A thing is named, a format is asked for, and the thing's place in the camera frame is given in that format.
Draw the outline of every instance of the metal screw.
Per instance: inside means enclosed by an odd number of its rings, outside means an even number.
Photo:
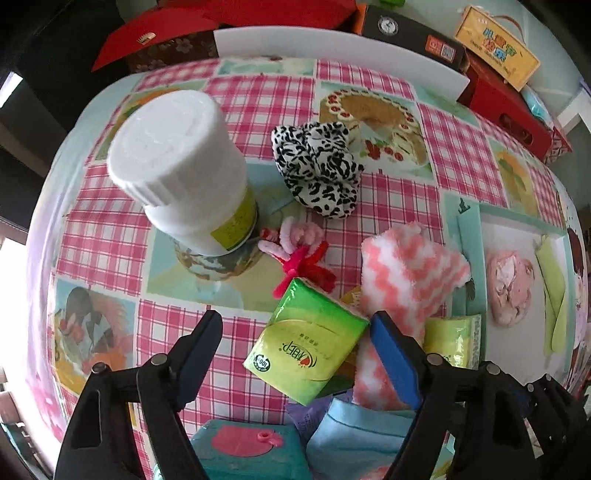
[[[438,353],[430,353],[427,355],[427,362],[429,362],[431,365],[442,365],[443,357]]]
[[[168,361],[168,355],[166,353],[157,353],[150,359],[150,363],[155,367],[164,365]]]
[[[486,366],[486,371],[489,372],[491,375],[498,375],[501,373],[501,369],[495,364],[488,364]]]
[[[105,370],[107,370],[107,364],[104,362],[98,362],[92,366],[92,372],[97,375],[101,374]]]

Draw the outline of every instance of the pink and white striped cloth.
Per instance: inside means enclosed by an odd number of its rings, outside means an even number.
[[[402,334],[420,345],[427,318],[470,280],[466,258],[421,236],[421,230],[414,222],[397,225],[361,245],[362,308],[368,316],[385,310]],[[368,336],[359,345],[353,401],[374,410],[406,408]]]

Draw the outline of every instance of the yellow-green packet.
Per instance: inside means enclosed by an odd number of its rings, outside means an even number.
[[[302,405],[314,400],[369,322],[295,278],[244,367]]]
[[[453,367],[476,369],[480,364],[480,315],[429,318],[425,324],[425,353],[439,353]]]

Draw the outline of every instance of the black and white cloth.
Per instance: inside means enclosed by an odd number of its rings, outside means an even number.
[[[363,165],[347,147],[341,122],[276,127],[271,134],[275,163],[295,199],[328,218],[349,216],[357,206]]]

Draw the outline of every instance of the brown floral box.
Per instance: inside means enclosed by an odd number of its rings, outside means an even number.
[[[217,58],[213,30],[190,33],[150,45],[125,57],[132,73],[156,70],[185,61]]]

